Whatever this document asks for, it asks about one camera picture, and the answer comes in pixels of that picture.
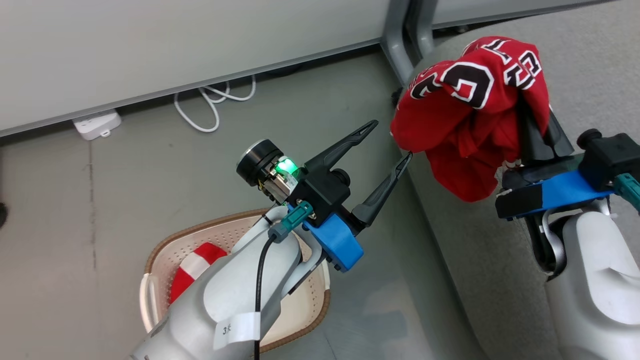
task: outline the laundry basket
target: laundry basket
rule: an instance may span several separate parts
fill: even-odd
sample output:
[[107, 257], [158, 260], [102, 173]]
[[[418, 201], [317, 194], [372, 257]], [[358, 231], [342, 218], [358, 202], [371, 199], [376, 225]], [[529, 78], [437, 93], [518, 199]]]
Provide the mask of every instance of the laundry basket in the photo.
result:
[[[163, 318], [169, 308], [171, 283], [182, 260], [194, 249], [210, 242], [227, 254], [267, 209], [247, 211], [190, 227], [163, 240], [149, 255], [140, 283], [140, 313], [147, 332]], [[298, 238], [302, 256], [311, 250]], [[260, 343], [260, 352], [308, 334], [323, 320], [329, 306], [329, 271], [325, 261], [303, 284], [282, 299], [282, 312]]]

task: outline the green light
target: green light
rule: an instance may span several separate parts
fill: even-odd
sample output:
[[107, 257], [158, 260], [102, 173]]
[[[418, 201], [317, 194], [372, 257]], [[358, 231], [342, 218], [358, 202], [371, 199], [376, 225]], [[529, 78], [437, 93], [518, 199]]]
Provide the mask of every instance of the green light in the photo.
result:
[[276, 171], [279, 173], [288, 172], [289, 174], [293, 175], [293, 173], [297, 169], [298, 167], [296, 166], [296, 164], [294, 164], [293, 161], [291, 161], [291, 159], [289, 158], [282, 160], [276, 165]]

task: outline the cloth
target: cloth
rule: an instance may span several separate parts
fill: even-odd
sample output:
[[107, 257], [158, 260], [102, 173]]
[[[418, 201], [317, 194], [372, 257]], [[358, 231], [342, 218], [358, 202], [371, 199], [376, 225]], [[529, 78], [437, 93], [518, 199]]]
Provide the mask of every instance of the cloth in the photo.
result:
[[520, 157], [516, 102], [522, 96], [541, 132], [549, 96], [535, 45], [483, 37], [456, 61], [422, 71], [399, 101], [391, 133], [400, 148], [424, 151], [436, 180], [464, 201], [492, 194], [495, 171]]
[[224, 250], [211, 243], [203, 243], [187, 255], [175, 272], [169, 304], [173, 304], [175, 299], [182, 295], [211, 264], [226, 255]]

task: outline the concrete floor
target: concrete floor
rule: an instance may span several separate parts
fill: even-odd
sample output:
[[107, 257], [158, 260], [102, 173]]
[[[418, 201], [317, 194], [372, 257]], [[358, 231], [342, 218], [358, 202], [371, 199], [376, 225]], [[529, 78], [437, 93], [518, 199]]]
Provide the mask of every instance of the concrete floor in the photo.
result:
[[[346, 205], [364, 200], [400, 157], [387, 130], [396, 87], [376, 51], [260, 81], [252, 100], [219, 107], [213, 134], [189, 127], [164, 99], [121, 109], [123, 124], [108, 138], [87, 142], [62, 126], [5, 139], [2, 358], [124, 358], [144, 335], [138, 286], [158, 242], [270, 205], [235, 173], [240, 154], [260, 138], [302, 162], [380, 120], [339, 163], [351, 176]], [[202, 99], [186, 97], [182, 106], [211, 124]], [[365, 257], [356, 268], [332, 273], [324, 322], [264, 359], [468, 359], [476, 351], [473, 340], [456, 340], [468, 337], [466, 318], [408, 178], [377, 221], [358, 237]]]

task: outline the power strip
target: power strip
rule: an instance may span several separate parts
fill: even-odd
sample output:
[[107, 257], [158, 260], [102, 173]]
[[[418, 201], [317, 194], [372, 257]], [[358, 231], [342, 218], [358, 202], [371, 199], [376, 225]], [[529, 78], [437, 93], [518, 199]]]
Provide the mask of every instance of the power strip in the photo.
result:
[[111, 130], [122, 123], [122, 119], [115, 110], [101, 111], [73, 120], [78, 133], [85, 140], [93, 140], [99, 136], [105, 138], [111, 135]]

